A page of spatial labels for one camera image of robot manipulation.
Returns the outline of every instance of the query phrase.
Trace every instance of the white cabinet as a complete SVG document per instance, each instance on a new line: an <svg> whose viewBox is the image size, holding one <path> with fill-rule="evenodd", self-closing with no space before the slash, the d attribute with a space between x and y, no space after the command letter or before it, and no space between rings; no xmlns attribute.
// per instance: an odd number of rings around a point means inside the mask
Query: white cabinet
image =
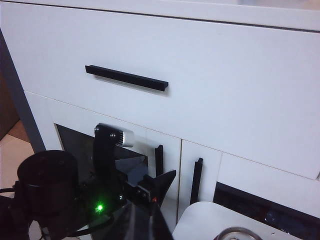
<svg viewBox="0 0 320 240"><path fill-rule="evenodd" d="M310 179L320 172L320 34L1 3L24 90ZM96 65L169 82L156 92Z"/></svg>
<svg viewBox="0 0 320 240"><path fill-rule="evenodd" d="M33 93L25 92L25 95L47 150L62 149L55 124L89 136L94 136L94 128L98 123L118 126L134 132L135 144L129 149L148 156L149 174L155 176L155 148L163 145L164 172L176 170L176 178L167 192L162 213L170 230L174 230L177 221L181 139Z"/></svg>
<svg viewBox="0 0 320 240"><path fill-rule="evenodd" d="M198 200L212 202L222 153L189 141L182 141L178 219L190 204L195 162L203 159Z"/></svg>
<svg viewBox="0 0 320 240"><path fill-rule="evenodd" d="M218 182L320 218L320 182L223 153Z"/></svg>

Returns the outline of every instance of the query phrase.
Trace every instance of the tiled floor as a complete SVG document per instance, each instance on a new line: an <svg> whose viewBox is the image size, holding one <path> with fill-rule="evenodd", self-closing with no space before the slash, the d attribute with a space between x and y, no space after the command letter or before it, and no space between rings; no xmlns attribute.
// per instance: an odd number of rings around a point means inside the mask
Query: tiled floor
<svg viewBox="0 0 320 240"><path fill-rule="evenodd" d="M0 188L11 188L18 180L17 169L20 163L34 154L29 142L7 134L0 140ZM12 193L1 193L2 196L13 197ZM29 229L30 240L38 240L41 236L37 222ZM65 240L78 240L67 237Z"/></svg>

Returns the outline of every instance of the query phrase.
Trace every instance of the white furniture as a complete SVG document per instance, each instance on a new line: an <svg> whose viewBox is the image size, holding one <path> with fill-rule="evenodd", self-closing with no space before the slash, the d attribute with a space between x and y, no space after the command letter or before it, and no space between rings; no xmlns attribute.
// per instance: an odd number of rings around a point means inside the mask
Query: white furniture
<svg viewBox="0 0 320 240"><path fill-rule="evenodd" d="M263 240L298 240L283 231L241 215L213 202L197 202L183 213L173 232L175 240L213 240L222 230L242 227Z"/></svg>
<svg viewBox="0 0 320 240"><path fill-rule="evenodd" d="M162 144L165 171L177 170L162 207L171 230L198 158L201 201L218 181L320 218L318 2L23 2L38 5L1 2L1 30L47 150L62 149L55 124L90 136L99 122L118 125L135 132L154 175Z"/></svg>

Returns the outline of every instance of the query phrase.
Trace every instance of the cabinet door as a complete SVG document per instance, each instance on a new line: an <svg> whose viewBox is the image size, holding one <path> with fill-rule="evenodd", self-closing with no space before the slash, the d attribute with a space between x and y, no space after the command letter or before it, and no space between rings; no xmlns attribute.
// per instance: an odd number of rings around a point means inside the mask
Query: cabinet door
<svg viewBox="0 0 320 240"><path fill-rule="evenodd" d="M62 149L55 124L89 136L94 136L94 127L98 123L122 127L134 132L135 144L128 149L148 156L149 175L154 177L155 148L163 145L164 172L177 171L161 207L170 230L174 230L177 221L181 139L37 94L25 94L47 150Z"/></svg>
<svg viewBox="0 0 320 240"><path fill-rule="evenodd" d="M223 153L218 182L320 218L320 182Z"/></svg>
<svg viewBox="0 0 320 240"><path fill-rule="evenodd" d="M178 219L190 205L194 166L199 158L203 159L203 164L198 200L213 201L221 154L220 151L212 148L186 140L182 141Z"/></svg>

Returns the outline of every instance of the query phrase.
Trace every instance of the electronic device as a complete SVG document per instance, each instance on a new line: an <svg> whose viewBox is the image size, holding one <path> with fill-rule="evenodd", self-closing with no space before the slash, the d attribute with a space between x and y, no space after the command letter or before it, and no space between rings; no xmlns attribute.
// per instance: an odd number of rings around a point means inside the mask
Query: electronic device
<svg viewBox="0 0 320 240"><path fill-rule="evenodd" d="M132 147L134 133L99 123L94 136L94 172L84 182L77 160L66 151L38 152L21 163L13 188L0 190L14 192L14 198L0 196L1 240L29 240L32 221L39 223L44 240L101 229L107 229L103 239L173 240L160 206L176 171L138 175L132 183L114 153L116 146Z"/></svg>

